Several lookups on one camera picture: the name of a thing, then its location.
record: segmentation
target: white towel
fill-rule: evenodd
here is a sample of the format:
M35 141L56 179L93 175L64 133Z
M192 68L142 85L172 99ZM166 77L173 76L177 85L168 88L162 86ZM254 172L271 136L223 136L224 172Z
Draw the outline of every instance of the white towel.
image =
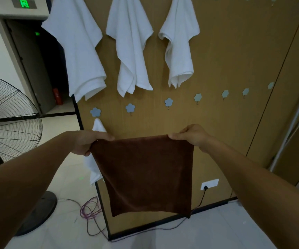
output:
M116 40L117 56L121 60L117 90L124 97L135 86L153 90L149 83L143 50L153 34L152 26L139 0L113 0L106 34Z
M85 100L106 87L106 74L95 47L102 33L83 0L53 0L41 25L63 46L70 96Z
M102 122L98 118L94 120L92 130L99 132L107 132L104 126L102 125ZM84 156L84 165L91 171L91 176L89 180L89 183L91 185L93 185L96 181L102 179L101 172L92 154L90 154L89 156Z
M189 40L200 33L191 0L172 0L172 4L159 32L159 38L169 40L165 61L169 68L168 85L175 88L194 72Z

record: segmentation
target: hand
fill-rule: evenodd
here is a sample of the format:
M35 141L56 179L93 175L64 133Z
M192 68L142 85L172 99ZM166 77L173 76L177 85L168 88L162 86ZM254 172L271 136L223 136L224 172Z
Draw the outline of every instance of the hand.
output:
M71 152L76 155L89 156L91 153L89 148L93 142L98 139L105 139L107 141L113 141L114 136L106 132L98 132L92 130L80 130L80 131L69 131L72 138L72 150Z
M186 140L194 146L200 148L201 151L206 151L206 142L211 137L201 125L192 124L182 129L179 133L168 135L173 140Z

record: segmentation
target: person's right arm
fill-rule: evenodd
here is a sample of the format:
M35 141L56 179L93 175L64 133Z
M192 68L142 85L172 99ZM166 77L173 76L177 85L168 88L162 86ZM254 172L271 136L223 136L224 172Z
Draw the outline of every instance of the person's right arm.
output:
M211 156L245 210L277 248L299 248L296 187L210 136L200 125L189 125L169 137L187 140Z

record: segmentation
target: doorway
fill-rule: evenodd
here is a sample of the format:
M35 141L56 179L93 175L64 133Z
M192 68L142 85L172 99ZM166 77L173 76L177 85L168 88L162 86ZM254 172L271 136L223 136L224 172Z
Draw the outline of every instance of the doorway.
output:
M63 47L42 27L42 20L5 19L42 117L76 114L69 97Z

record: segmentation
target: green exit sign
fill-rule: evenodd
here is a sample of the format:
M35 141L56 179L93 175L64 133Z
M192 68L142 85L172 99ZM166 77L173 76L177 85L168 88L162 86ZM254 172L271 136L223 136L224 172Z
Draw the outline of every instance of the green exit sign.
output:
M11 0L15 8L36 9L37 5L34 0Z

